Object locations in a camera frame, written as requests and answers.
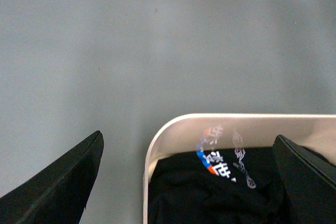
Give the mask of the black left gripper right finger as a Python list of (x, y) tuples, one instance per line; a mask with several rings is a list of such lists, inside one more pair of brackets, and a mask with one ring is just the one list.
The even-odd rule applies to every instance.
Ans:
[(297, 223), (335, 223), (335, 165), (278, 135), (272, 147)]

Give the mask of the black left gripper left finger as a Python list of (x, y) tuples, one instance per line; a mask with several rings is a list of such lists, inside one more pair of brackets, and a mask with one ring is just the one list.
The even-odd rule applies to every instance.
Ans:
[(103, 135), (95, 131), (1, 197), (1, 223), (79, 223), (103, 149)]

